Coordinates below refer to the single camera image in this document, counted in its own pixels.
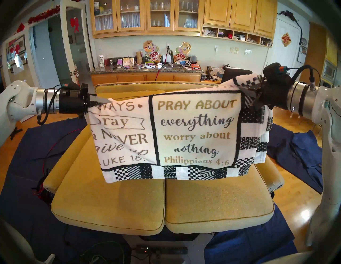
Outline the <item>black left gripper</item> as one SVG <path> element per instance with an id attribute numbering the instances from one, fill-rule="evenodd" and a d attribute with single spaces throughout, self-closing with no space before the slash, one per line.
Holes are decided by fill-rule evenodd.
<path id="1" fill-rule="evenodd" d="M 59 91 L 58 110 L 61 114 L 77 114 L 82 116 L 88 112 L 88 88 L 89 85 L 82 83 L 62 84 Z M 111 100 L 89 94 L 89 107 L 112 103 Z"/>

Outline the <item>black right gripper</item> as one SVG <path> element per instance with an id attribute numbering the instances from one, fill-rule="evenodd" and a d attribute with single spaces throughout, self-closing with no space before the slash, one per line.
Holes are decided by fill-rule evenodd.
<path id="1" fill-rule="evenodd" d="M 249 95 L 251 99 L 249 107 L 255 107 L 256 110 L 263 106 L 268 106 L 269 109 L 279 107 L 288 110 L 288 93 L 294 84 L 292 78 L 290 76 L 257 77 L 260 83 L 241 86 L 241 92 L 256 92 Z"/>

